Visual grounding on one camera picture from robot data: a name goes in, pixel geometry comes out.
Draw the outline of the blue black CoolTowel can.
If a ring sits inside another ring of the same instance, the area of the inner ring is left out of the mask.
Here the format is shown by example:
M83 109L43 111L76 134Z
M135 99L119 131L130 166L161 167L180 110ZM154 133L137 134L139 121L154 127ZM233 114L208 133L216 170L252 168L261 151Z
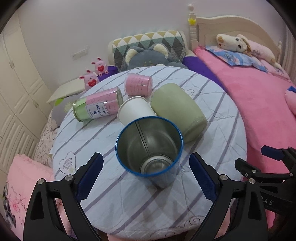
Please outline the blue black CoolTowel can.
M178 127L166 118L146 116L120 132L117 160L147 186L164 189L176 179L184 141Z

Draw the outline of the white paper cup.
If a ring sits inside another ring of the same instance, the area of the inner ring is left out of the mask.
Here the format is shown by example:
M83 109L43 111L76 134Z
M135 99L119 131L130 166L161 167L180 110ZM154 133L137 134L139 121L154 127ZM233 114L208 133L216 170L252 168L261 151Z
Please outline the white paper cup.
M119 108L117 117L124 125L128 125L138 118L157 116L144 97L134 96L126 100Z

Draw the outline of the pink quilt on left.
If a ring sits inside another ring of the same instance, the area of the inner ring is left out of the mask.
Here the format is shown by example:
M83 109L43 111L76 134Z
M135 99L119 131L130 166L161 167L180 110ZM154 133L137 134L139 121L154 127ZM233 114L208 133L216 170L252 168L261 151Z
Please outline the pink quilt on left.
M3 190L4 219L13 233L23 240L23 229L30 197L39 179L54 181L53 169L26 155L16 155Z

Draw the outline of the pink bed blanket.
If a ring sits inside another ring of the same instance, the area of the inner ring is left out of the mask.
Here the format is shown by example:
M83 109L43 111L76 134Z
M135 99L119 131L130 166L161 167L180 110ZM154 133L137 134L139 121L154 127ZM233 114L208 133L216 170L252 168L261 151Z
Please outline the pink bed blanket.
M263 156L261 148L295 147L295 116L285 100L292 84L254 67L231 67L202 47L193 52L222 82L241 113L247 161L265 173L287 173L282 162Z

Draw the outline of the pink plush with blue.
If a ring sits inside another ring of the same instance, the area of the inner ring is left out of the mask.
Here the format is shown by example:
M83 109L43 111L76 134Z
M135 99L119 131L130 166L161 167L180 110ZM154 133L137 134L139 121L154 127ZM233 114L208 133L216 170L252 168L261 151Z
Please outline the pink plush with blue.
M296 88L290 86L285 92L285 100L294 116L296 116Z

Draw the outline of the heart pattern sheet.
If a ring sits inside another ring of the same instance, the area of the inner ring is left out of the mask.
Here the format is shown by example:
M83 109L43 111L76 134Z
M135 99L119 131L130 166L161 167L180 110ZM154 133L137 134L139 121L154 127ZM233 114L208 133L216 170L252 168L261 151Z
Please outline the heart pattern sheet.
M48 121L41 134L40 141L37 145L33 160L45 166L53 168L52 148L55 142L59 128L56 122L52 119L52 111L49 114Z

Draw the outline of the cream wardrobe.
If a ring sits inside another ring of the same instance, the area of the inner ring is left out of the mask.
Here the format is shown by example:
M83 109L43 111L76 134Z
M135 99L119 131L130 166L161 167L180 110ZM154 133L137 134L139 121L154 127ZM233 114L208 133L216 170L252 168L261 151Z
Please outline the cream wardrobe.
M15 155L33 158L52 106L23 39L17 13L1 32L1 171Z

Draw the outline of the white dog plush toy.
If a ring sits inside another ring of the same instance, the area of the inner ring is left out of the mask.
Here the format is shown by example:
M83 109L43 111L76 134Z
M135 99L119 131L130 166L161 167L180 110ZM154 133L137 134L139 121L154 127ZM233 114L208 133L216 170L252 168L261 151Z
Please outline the white dog plush toy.
M218 46L222 49L263 59L273 67L283 70L282 66L277 63L271 49L257 42L248 40L244 35L238 34L234 37L226 34L218 34L216 36L216 41Z

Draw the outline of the pink green labelled can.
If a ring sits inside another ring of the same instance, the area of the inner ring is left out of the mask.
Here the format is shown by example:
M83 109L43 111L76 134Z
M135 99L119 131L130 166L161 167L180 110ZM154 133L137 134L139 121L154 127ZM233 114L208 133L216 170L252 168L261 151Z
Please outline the pink green labelled can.
M100 91L78 99L73 104L73 114L79 122L117 114L123 104L118 87Z

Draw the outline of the small pink can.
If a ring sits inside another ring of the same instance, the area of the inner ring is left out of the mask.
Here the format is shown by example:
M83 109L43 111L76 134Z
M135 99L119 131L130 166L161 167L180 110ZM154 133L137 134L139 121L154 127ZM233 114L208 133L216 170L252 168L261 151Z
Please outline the small pink can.
M150 76L129 73L125 78L125 93L130 96L149 96L152 93Z

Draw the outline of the cream wooden headboard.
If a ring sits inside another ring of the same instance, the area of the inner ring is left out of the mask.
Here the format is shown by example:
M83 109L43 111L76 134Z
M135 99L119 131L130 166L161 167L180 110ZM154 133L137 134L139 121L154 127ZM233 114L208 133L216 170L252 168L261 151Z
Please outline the cream wooden headboard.
M194 50L198 46L213 46L216 35L227 34L236 36L242 34L248 39L271 49L277 63L280 63L282 42L276 44L271 36L256 22L234 15L215 16L210 18L197 16L194 6L188 5L189 46Z

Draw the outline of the grey bear plush cushion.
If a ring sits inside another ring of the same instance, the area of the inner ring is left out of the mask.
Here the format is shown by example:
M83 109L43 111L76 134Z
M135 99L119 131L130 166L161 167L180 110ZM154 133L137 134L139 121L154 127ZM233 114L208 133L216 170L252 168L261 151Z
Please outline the grey bear plush cushion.
M164 44L153 44L148 49L131 47L125 55L127 70L152 66L173 66L188 69L182 63L173 62L169 50Z

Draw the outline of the pink pig plush front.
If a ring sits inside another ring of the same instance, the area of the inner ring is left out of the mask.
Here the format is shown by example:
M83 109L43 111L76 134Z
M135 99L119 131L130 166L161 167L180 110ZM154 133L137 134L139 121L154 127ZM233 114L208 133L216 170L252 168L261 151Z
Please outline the pink pig plush front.
M80 75L78 78L84 81L84 88L86 91L94 87L99 82L97 75L88 69L84 75Z

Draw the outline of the pink pig plush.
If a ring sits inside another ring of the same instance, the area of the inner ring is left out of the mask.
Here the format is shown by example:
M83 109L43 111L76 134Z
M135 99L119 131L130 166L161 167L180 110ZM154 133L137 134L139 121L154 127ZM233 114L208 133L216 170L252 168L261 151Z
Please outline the pink pig plush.
M109 73L107 64L101 58L98 57L97 60L92 61L91 64L95 66L95 73L98 76Z
M80 75L78 78L84 81L84 88L86 91L94 87L99 82L97 75L88 69L84 75Z

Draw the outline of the wall socket panel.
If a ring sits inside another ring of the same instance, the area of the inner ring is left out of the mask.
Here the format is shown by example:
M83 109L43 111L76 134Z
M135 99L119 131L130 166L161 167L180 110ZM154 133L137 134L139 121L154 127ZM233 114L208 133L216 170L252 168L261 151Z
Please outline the wall socket panel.
M72 60L75 61L75 60L77 60L77 59L79 59L79 58L81 58L83 56L88 55L88 51L89 51L89 46L87 45L82 50L72 54Z

